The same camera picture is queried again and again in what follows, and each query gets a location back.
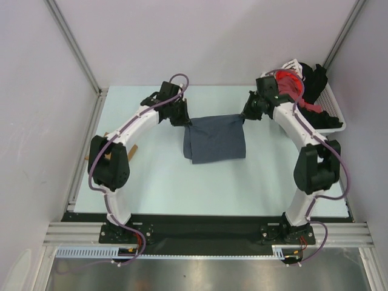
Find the tan ribbed tank top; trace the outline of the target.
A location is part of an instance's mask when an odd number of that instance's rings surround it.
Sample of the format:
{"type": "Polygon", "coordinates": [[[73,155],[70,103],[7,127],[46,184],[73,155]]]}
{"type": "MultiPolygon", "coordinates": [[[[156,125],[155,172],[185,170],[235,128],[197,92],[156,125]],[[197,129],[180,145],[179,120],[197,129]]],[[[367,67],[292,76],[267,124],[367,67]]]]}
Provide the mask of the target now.
{"type": "MultiPolygon", "coordinates": [[[[134,157],[137,149],[138,149],[138,146],[136,144],[130,149],[129,153],[127,154],[128,162],[130,162],[131,159],[134,157]]],[[[111,154],[110,153],[106,154],[105,157],[107,159],[110,159],[111,158],[111,154]]]]}

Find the blue printed garment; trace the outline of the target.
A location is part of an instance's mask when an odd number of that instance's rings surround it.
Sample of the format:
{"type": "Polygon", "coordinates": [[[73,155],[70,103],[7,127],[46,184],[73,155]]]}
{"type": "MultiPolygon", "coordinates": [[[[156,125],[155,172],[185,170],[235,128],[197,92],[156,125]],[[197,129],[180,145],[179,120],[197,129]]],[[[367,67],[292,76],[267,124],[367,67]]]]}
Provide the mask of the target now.
{"type": "Polygon", "coordinates": [[[192,164],[244,159],[245,119],[240,115],[205,116],[191,119],[185,126],[183,155],[192,164]]]}

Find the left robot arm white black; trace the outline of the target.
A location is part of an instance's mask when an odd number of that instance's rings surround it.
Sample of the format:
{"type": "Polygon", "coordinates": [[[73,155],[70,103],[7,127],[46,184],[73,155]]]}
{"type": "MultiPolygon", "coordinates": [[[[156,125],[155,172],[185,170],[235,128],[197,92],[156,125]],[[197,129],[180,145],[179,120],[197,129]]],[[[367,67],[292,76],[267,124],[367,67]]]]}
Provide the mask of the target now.
{"type": "Polygon", "coordinates": [[[107,219],[115,225],[113,236],[120,242],[130,241],[134,235],[133,226],[127,223],[131,217],[129,205],[119,193],[130,178],[129,152],[142,133],[166,119],[174,127],[191,124],[184,98],[187,87],[164,81],[122,126],[105,136],[96,135],[90,142],[88,184],[92,190],[102,192],[107,219]]]}

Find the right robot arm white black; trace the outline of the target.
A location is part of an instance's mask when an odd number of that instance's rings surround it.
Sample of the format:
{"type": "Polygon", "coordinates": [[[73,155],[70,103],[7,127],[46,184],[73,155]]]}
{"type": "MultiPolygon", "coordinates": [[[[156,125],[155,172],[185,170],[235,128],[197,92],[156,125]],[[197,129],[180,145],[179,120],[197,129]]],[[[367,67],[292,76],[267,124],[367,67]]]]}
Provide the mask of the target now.
{"type": "Polygon", "coordinates": [[[344,195],[326,195],[340,178],[341,146],[318,133],[303,117],[293,98],[279,93],[274,76],[256,79],[256,90],[249,92],[241,115],[249,120],[260,120],[262,115],[267,115],[280,125],[299,151],[293,171],[297,190],[284,213],[287,224],[279,228],[281,239],[294,243],[301,237],[300,227],[310,222],[317,199],[337,201],[344,198],[344,195]]]}

